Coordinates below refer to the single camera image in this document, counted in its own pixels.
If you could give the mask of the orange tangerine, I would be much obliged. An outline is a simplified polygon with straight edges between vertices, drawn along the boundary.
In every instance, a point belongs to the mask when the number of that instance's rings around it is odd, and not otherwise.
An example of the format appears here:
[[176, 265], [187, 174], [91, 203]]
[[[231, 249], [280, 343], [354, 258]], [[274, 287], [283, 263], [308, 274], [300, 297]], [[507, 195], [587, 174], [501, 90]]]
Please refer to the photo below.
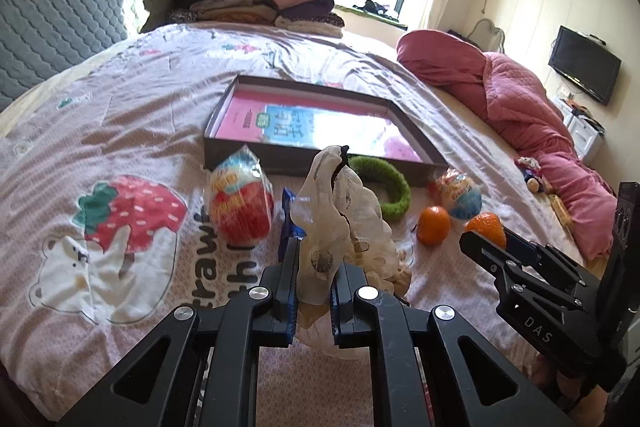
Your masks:
[[416, 238], [425, 246], [437, 246], [447, 238], [450, 229], [449, 213], [444, 207], [426, 207], [416, 224]]
[[465, 225], [464, 231], [476, 232], [498, 247], [506, 249], [506, 231], [495, 213], [479, 213]]

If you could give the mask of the small red blue surprise egg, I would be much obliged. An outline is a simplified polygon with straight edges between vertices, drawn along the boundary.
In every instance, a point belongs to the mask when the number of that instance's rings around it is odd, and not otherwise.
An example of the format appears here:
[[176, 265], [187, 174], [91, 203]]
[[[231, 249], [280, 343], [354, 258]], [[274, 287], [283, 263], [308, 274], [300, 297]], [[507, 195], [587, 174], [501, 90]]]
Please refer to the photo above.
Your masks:
[[448, 168], [427, 185], [431, 198], [442, 206], [450, 217], [469, 221], [480, 213], [483, 206], [482, 192], [467, 174]]

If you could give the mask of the small colourful doll toy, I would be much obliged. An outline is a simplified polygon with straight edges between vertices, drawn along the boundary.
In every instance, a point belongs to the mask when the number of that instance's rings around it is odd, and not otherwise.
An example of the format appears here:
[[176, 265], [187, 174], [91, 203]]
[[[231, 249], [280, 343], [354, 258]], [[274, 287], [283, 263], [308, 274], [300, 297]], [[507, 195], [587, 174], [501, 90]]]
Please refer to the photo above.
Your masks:
[[553, 192], [553, 188], [542, 174], [540, 164], [536, 158], [520, 156], [514, 160], [514, 164], [520, 169], [530, 193], [550, 194]]

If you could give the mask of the large red surprise egg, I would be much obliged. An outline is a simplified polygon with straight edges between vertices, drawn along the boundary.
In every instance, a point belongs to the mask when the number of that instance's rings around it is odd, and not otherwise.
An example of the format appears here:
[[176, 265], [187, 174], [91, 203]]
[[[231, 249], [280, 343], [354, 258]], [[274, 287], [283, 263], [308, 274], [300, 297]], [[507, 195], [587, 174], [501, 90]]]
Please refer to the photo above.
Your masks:
[[271, 231], [273, 188], [258, 157], [243, 145], [209, 175], [207, 213], [218, 237], [233, 248], [253, 248]]

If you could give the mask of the pink strawberry bear bedsheet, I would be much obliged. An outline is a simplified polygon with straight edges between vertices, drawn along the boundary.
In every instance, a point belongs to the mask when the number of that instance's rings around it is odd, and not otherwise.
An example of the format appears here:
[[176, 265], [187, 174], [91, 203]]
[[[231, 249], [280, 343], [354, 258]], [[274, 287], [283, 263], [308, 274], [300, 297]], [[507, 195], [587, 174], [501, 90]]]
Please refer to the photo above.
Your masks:
[[382, 42], [241, 25], [171, 25], [43, 83], [1, 135], [1, 362], [61, 418], [175, 307], [255, 286], [280, 234], [224, 245], [205, 211], [203, 133], [235, 77], [322, 84], [395, 102], [526, 239], [579, 255], [513, 152]]

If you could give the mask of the brown walnut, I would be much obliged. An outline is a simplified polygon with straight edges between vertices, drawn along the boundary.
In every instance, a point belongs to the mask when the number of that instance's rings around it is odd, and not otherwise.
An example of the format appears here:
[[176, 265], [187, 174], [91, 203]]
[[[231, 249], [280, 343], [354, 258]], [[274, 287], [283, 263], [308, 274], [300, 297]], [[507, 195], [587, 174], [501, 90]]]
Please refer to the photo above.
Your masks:
[[398, 298], [407, 295], [411, 285], [412, 272], [407, 265], [401, 265], [394, 275], [386, 279], [388, 289]]

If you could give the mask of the white lace cloth black trim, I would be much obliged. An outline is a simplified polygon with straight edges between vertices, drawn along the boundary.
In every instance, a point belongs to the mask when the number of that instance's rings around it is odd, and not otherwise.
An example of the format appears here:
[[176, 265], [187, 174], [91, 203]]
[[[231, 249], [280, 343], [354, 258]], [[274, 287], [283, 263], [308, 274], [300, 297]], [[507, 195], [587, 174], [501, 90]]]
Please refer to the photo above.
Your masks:
[[350, 168], [347, 151], [337, 145], [320, 150], [291, 204], [292, 221], [306, 233], [296, 281], [297, 298], [306, 305], [329, 301], [344, 262], [363, 269], [370, 285], [389, 293], [386, 279], [407, 265], [378, 198]]

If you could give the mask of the white drawer cabinet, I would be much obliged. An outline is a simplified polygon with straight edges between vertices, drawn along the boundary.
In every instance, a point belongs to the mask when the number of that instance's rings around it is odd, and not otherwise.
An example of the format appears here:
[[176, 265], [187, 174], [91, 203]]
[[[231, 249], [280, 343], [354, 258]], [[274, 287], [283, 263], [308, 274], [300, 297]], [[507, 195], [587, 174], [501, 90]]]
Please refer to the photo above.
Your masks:
[[554, 104], [563, 115], [563, 124], [572, 136], [576, 155], [590, 166], [604, 142], [604, 128], [564, 98], [559, 98]]

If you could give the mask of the pink quilted duvet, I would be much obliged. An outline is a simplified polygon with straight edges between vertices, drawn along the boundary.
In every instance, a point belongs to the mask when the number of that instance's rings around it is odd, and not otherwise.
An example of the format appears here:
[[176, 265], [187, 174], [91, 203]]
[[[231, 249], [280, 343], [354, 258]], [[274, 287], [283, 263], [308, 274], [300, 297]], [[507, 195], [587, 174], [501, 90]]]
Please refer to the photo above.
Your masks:
[[429, 86], [446, 91], [488, 124], [518, 155], [533, 157], [573, 220], [587, 259], [613, 246], [616, 197], [577, 156], [560, 110], [530, 70], [501, 53], [483, 52], [438, 30], [403, 35], [397, 61]]

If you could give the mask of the black wall television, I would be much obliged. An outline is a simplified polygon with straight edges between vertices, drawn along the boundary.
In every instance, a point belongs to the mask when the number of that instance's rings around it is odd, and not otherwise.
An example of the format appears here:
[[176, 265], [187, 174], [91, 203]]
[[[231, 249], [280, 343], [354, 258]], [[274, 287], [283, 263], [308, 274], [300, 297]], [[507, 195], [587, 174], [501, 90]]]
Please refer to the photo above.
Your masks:
[[602, 105], [608, 105], [622, 61], [597, 40], [559, 28], [548, 65]]

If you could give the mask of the blue snack packet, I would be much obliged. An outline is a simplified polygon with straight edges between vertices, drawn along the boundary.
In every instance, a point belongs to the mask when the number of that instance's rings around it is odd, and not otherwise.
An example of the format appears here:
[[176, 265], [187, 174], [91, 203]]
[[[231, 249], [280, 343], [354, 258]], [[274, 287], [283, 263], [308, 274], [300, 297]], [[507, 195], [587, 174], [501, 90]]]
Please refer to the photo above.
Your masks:
[[288, 248], [288, 240], [291, 237], [296, 239], [304, 239], [306, 237], [305, 231], [298, 227], [291, 219], [291, 204], [295, 200], [295, 194], [288, 188], [284, 188], [281, 197], [281, 207], [283, 211], [283, 222], [280, 233], [280, 242], [278, 248], [278, 261], [282, 262], [286, 254], [286, 248]]

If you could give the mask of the shallow grey cardboard box tray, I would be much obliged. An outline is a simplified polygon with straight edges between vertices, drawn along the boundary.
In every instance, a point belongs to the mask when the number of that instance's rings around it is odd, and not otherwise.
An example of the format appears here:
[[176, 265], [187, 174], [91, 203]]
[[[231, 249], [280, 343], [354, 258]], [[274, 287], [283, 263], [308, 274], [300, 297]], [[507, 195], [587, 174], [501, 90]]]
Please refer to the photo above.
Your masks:
[[388, 161], [411, 186], [448, 164], [396, 103], [364, 93], [265, 77], [239, 76], [221, 95], [203, 133], [204, 166], [215, 169], [246, 145], [265, 173], [307, 176], [320, 150]]

